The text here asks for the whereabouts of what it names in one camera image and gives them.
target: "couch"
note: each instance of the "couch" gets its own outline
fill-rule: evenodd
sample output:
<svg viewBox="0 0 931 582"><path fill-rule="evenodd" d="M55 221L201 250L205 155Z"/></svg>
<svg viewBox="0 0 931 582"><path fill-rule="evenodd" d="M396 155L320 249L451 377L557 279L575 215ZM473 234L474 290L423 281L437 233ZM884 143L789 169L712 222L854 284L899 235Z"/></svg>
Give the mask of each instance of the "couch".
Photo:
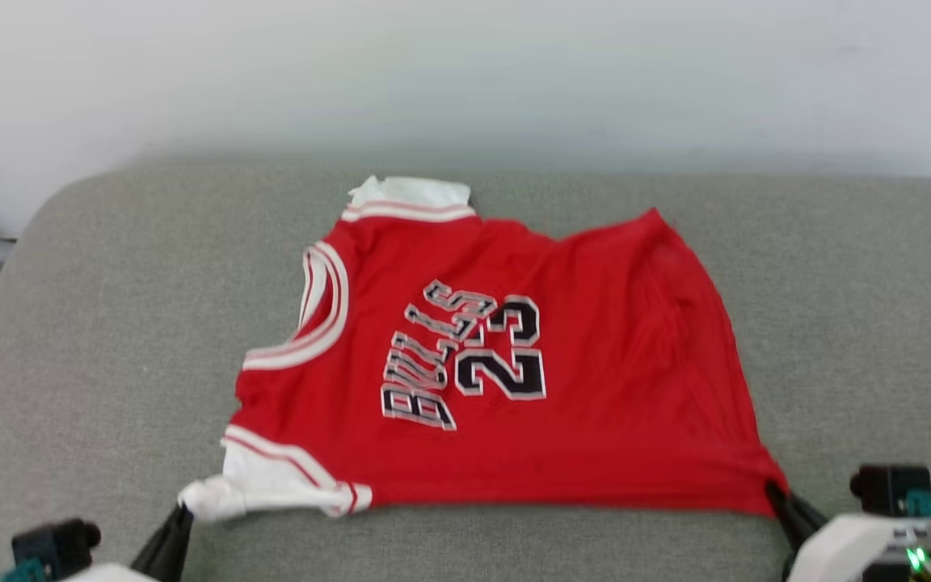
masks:
<svg viewBox="0 0 931 582"><path fill-rule="evenodd" d="M99 523L127 563L221 467L243 353L293 329L300 253L369 174L462 181L553 236L658 207L734 323L761 439L821 511L866 462L931 469L931 179L178 166L71 185L0 276L0 571L11 535ZM254 515L193 530L187 581L779 580L778 524L547 506Z"/></svg>

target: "bulls jersey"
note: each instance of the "bulls jersey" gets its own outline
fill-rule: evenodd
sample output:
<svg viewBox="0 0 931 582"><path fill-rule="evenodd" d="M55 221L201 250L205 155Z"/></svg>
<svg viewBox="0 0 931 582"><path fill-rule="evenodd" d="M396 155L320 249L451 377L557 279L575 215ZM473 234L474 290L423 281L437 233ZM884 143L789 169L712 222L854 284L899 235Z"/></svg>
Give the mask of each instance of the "bulls jersey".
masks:
<svg viewBox="0 0 931 582"><path fill-rule="evenodd" d="M463 184L369 178L304 254L299 328L247 353L200 519L590 504L772 515L731 324L656 210L563 240Z"/></svg>

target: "green led light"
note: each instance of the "green led light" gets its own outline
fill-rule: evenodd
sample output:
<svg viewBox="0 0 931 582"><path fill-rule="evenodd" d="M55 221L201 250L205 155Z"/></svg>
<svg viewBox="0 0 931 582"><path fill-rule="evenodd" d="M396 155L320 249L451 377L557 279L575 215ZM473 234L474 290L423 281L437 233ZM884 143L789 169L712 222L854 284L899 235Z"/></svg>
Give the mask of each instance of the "green led light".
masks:
<svg viewBox="0 0 931 582"><path fill-rule="evenodd" d="M912 563L912 570L921 570L921 560L917 557L915 550L908 548L908 560Z"/></svg>

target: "printed number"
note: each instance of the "printed number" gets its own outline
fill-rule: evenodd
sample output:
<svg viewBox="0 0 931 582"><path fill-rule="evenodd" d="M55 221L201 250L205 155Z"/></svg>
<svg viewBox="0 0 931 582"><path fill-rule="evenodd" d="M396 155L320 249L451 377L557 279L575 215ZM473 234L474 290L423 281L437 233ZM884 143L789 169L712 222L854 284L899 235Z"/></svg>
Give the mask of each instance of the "printed number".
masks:
<svg viewBox="0 0 931 582"><path fill-rule="evenodd" d="M454 291L435 280L423 291L430 305L449 312L451 321L436 319L409 303L404 319L439 335L436 349L423 346L408 334L396 331L383 371L384 416L454 431L451 410L440 396L451 360L455 387L465 395L483 394L487 381L498 384L511 400L546 398L544 361L537 340L541 336L541 314L529 297L509 295L498 308L491 296ZM487 345L487 332L509 334L509 360Z"/></svg>
<svg viewBox="0 0 931 582"><path fill-rule="evenodd" d="M512 350L515 367L491 350L469 348L455 356L455 386L465 395L483 394L483 369L512 400L539 400L544 394L544 362L539 350Z"/></svg>
<svg viewBox="0 0 931 582"><path fill-rule="evenodd" d="M547 396L541 351L525 349L540 338L540 312L531 298L509 295L502 309L494 312L487 321L487 329L505 331L510 314L515 316L515 322L510 326L513 365L492 350L463 349L455 355L455 387L463 394L483 394L483 380L477 376L477 372L482 371L512 400L540 400Z"/></svg>

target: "red fabric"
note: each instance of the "red fabric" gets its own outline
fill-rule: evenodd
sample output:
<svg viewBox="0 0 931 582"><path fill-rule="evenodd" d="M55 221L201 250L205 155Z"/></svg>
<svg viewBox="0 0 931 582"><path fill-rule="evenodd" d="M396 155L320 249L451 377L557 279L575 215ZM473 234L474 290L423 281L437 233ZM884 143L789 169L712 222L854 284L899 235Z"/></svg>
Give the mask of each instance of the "red fabric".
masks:
<svg viewBox="0 0 931 582"><path fill-rule="evenodd" d="M787 487L786 478L757 436L731 322L695 254L657 211L561 242L479 217L341 221L325 242L348 270L343 334L298 367L240 373L233 424L302 447L338 480L369 485L373 506L540 502L773 515L765 480ZM432 393L455 430L384 416L392 335L428 347L440 338L407 321L406 306L451 321L422 295L434 280L498 302L533 299L544 398L510 400L483 369L483 394L463 394L452 357L448 385ZM510 343L510 332L485 334L504 361Z"/></svg>

